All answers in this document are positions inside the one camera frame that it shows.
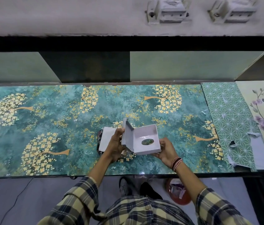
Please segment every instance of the shirt sleeve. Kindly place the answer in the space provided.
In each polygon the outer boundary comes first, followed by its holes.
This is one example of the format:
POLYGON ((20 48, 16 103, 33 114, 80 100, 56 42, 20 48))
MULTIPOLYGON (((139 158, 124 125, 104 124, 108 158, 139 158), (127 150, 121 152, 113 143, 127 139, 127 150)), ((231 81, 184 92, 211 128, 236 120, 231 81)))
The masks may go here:
POLYGON ((98 188, 93 178, 83 177, 71 188, 48 216, 38 225, 89 224, 92 215, 100 215, 98 210, 98 188))
POLYGON ((196 212, 200 224, 208 225, 252 225, 227 200, 213 189, 204 189, 196 199, 196 212))

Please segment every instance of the plaid shirt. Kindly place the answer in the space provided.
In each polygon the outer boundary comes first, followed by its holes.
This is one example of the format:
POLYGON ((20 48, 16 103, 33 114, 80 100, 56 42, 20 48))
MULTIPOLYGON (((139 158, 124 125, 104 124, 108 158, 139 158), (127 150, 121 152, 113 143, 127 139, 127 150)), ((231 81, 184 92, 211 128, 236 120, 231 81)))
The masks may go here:
MULTIPOLYGON (((204 189, 197 197, 196 212, 199 224, 250 224, 228 201, 212 189, 204 189)), ((146 197, 122 197, 107 211, 98 210, 98 188, 93 178, 84 177, 64 196, 50 214, 38 225, 89 224, 90 217, 100 224, 183 224, 193 222, 182 209, 166 200, 146 197)))

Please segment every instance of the teal floral wallpaper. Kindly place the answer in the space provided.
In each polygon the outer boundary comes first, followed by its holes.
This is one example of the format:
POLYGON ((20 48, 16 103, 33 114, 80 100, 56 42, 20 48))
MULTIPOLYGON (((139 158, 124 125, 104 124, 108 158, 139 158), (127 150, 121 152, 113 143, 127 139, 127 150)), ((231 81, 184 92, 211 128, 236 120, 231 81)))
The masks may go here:
MULTIPOLYGON (((87 175, 97 133, 156 124, 195 173, 226 173, 201 85, 0 87, 0 177, 87 175)), ((172 173, 151 155, 126 155, 106 175, 172 173)))

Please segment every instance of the white star pattern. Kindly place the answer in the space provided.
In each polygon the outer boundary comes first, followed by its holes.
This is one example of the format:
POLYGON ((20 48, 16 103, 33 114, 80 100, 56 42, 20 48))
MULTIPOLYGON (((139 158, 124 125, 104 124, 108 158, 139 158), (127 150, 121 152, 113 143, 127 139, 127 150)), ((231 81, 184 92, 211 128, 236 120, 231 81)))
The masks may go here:
POLYGON ((254 157, 247 132, 250 131, 251 112, 235 82, 202 83, 208 107, 213 118, 220 145, 227 161, 229 154, 236 164, 256 171, 254 157), (230 147, 231 141, 237 147, 230 147))

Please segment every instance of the oval window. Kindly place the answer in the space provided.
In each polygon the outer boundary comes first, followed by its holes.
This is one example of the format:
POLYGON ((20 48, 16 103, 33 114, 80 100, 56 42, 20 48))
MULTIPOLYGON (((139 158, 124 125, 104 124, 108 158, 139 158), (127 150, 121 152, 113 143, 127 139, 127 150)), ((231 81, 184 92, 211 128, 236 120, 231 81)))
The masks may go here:
POLYGON ((154 143, 153 139, 145 139, 141 142, 142 145, 150 145, 152 143, 154 143))

